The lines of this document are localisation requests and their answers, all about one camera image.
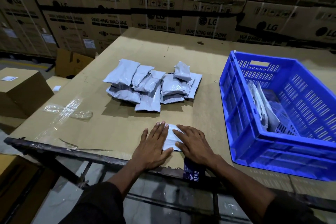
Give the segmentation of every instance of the sleeve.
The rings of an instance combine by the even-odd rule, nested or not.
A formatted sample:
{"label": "sleeve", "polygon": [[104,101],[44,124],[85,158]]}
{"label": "sleeve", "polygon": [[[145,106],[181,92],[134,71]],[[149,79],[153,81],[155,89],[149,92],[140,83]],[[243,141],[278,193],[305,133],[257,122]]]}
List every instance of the sleeve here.
{"label": "sleeve", "polygon": [[85,189],[77,204],[59,224],[125,223],[123,198],[110,182]]}
{"label": "sleeve", "polygon": [[264,224],[325,224],[312,209],[294,198],[277,196],[267,207]]}

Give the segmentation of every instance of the hand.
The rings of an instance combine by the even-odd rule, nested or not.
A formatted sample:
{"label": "hand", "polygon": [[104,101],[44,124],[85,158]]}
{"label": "hand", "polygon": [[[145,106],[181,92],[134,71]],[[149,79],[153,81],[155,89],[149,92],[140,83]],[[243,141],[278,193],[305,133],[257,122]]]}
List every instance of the hand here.
{"label": "hand", "polygon": [[183,143],[176,142],[175,145],[193,162],[209,167],[211,160],[216,155],[205,139],[204,133],[193,127],[182,125],[177,125],[177,127],[183,133],[176,129],[173,129],[173,132]]}
{"label": "hand", "polygon": [[172,147],[162,151],[168,134],[168,124],[164,121],[161,124],[160,122],[155,124],[146,139],[147,133],[148,128],[143,131],[140,144],[135,149],[131,159],[131,161],[139,165],[142,170],[150,170],[161,166],[173,152]]}

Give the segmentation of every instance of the blue plastic crate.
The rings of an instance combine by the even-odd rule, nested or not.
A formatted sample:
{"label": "blue plastic crate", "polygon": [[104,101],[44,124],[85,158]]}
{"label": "blue plastic crate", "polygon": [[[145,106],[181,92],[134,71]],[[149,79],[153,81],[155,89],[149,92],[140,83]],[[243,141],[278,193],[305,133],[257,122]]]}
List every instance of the blue plastic crate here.
{"label": "blue plastic crate", "polygon": [[[263,130],[250,80],[274,91],[292,123]],[[235,163],[336,180],[336,96],[300,62],[232,51],[219,85]]]}

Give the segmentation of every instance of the cardboard table surface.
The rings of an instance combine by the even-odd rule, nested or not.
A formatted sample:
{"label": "cardboard table surface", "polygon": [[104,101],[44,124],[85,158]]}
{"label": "cardboard table surface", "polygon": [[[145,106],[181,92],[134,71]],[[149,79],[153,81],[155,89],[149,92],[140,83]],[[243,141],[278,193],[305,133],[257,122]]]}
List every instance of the cardboard table surface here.
{"label": "cardboard table surface", "polygon": [[[47,104],[92,111],[90,120],[69,118],[67,112],[41,110],[29,117],[11,137],[78,149],[95,149],[101,155],[128,160],[140,141],[144,128],[157,121],[183,124],[202,130],[216,154],[232,164],[219,90],[219,78],[231,50],[296,58],[329,89],[336,92],[336,56],[328,51],[233,43],[160,31],[130,28],[71,80]],[[203,74],[194,101],[161,105],[161,113],[136,112],[134,105],[112,99],[102,82],[121,58],[173,72],[183,61],[191,72]],[[183,154],[174,152],[164,164],[183,168]]]}

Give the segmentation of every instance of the metal table frame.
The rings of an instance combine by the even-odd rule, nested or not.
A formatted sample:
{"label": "metal table frame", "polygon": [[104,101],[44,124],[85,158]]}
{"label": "metal table frame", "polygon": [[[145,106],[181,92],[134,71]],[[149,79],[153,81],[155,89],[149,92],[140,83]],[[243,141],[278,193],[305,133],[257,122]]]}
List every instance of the metal table frame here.
{"label": "metal table frame", "polygon": [[[27,141],[25,140],[25,138],[16,139],[16,138],[7,137],[4,141],[6,144],[9,144],[15,149],[22,152],[24,155],[29,155],[32,158],[36,159],[42,165],[53,170],[55,173],[59,174],[60,176],[63,176],[64,178],[66,178],[67,180],[69,180],[71,183],[75,184],[79,188],[86,188],[89,186],[85,182],[85,175],[91,163],[99,163],[99,164],[104,165],[102,177],[99,179],[99,181],[101,182],[104,179],[104,175],[106,174],[108,170],[113,170],[113,171],[120,170],[128,162],[127,160],[122,160],[118,158],[102,156],[102,155],[88,153],[84,151],[66,149],[62,147],[52,146],[49,144]],[[62,156],[62,157],[77,159],[81,161],[88,161],[89,164],[87,165],[84,173],[79,177],[75,173],[73,173],[71,170],[69,170],[67,167],[65,167],[63,164],[61,164],[55,158],[56,156]],[[168,179],[168,180],[172,180],[172,179],[179,180],[181,184],[184,184],[187,187],[212,192],[212,195],[213,195],[213,213],[212,214],[211,213],[200,213],[200,212],[196,213],[194,210],[190,209],[190,207],[186,207],[184,209],[182,208],[176,209],[173,205],[171,205],[169,206],[169,208],[176,209],[182,212],[187,212],[190,214],[199,214],[199,215],[207,215],[207,216],[210,215],[211,217],[218,219],[218,220],[227,220],[226,217],[232,220],[232,216],[223,216],[223,215],[220,215],[219,213],[217,194],[219,193],[219,194],[228,195],[228,196],[231,196],[231,194],[220,183],[220,181],[216,177],[206,176],[204,179],[201,179],[200,182],[190,182],[190,181],[183,179],[183,170],[171,169],[167,167],[158,167],[152,171],[149,171],[149,173],[153,175],[163,176],[165,179]],[[306,205],[308,205],[311,208],[336,213],[336,201],[334,200],[323,199],[323,198],[313,197],[309,195],[302,195],[302,194],[297,194],[296,192],[292,193],[292,192],[287,192],[287,191],[282,191],[282,190],[277,190],[277,189],[272,189],[272,191],[274,191],[276,194],[286,194],[288,196],[294,197],[297,200],[304,202]],[[163,206],[160,202],[157,202],[150,198],[141,198],[141,196],[139,195],[133,195],[129,193],[128,197],[138,200],[138,201],[144,201],[146,203]],[[246,223],[246,221],[248,220],[238,218],[234,222]]]}

